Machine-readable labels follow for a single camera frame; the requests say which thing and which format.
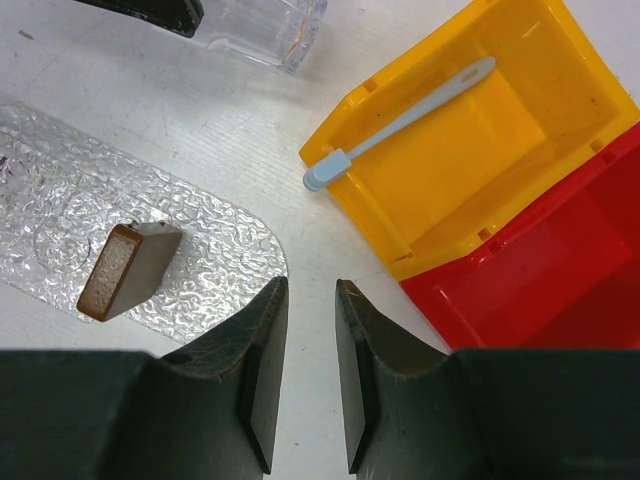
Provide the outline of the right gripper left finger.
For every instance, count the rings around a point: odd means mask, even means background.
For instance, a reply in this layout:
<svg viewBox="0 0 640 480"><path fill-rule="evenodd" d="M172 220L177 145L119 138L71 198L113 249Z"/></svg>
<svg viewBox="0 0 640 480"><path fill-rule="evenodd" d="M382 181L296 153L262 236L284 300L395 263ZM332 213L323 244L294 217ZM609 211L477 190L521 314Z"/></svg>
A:
<svg viewBox="0 0 640 480"><path fill-rule="evenodd" d="M5 350L5 479L260 479L272 470L288 281L156 358Z"/></svg>

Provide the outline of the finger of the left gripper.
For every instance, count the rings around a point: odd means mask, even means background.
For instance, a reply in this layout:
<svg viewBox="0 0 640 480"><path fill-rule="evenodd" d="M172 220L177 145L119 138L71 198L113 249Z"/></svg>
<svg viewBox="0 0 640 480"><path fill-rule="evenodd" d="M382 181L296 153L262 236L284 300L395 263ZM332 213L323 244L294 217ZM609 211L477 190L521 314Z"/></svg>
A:
<svg viewBox="0 0 640 480"><path fill-rule="evenodd" d="M199 0L78 0L145 21L184 38L192 38L204 18Z"/></svg>

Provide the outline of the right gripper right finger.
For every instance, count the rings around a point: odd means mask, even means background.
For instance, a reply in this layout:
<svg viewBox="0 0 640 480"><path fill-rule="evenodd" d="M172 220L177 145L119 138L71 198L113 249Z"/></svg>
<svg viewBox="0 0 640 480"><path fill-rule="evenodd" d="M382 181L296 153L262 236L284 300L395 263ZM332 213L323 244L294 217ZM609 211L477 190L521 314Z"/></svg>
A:
<svg viewBox="0 0 640 480"><path fill-rule="evenodd" d="M635 479L639 354L444 354L340 280L335 328L348 469L359 479Z"/></svg>

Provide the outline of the clear plastic cup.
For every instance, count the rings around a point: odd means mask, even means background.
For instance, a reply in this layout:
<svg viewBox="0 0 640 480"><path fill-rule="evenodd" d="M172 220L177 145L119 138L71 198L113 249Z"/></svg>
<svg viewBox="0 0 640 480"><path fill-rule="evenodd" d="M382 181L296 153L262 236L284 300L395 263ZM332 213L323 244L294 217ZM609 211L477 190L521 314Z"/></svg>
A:
<svg viewBox="0 0 640 480"><path fill-rule="evenodd" d="M192 41L293 74L314 43L325 0L204 1L204 17Z"/></svg>

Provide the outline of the brown wooden tray foot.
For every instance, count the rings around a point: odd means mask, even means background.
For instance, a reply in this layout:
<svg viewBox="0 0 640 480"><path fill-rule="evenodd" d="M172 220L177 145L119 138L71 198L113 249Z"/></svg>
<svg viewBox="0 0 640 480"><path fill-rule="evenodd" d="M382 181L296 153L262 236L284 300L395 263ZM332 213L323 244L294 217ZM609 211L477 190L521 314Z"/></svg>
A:
<svg viewBox="0 0 640 480"><path fill-rule="evenodd" d="M107 322L154 296L183 231L164 221L118 224L109 233L77 310Z"/></svg>

